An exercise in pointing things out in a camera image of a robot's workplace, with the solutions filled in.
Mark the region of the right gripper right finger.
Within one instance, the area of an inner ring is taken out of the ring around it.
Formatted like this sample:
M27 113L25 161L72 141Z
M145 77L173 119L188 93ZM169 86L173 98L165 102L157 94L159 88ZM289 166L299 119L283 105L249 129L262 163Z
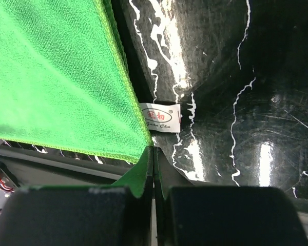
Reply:
M194 184L161 149L153 160L158 245L308 245L280 189Z

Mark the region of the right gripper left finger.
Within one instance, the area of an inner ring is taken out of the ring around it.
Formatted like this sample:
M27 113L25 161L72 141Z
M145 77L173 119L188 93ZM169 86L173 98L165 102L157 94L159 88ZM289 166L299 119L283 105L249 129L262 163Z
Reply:
M20 188L0 215L0 245L150 245L153 151L111 185Z

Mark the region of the green microfiber towel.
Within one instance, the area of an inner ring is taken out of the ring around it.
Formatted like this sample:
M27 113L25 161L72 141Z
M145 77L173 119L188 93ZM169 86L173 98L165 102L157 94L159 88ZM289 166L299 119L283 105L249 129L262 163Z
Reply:
M130 163L151 146L110 1L0 1L0 139Z

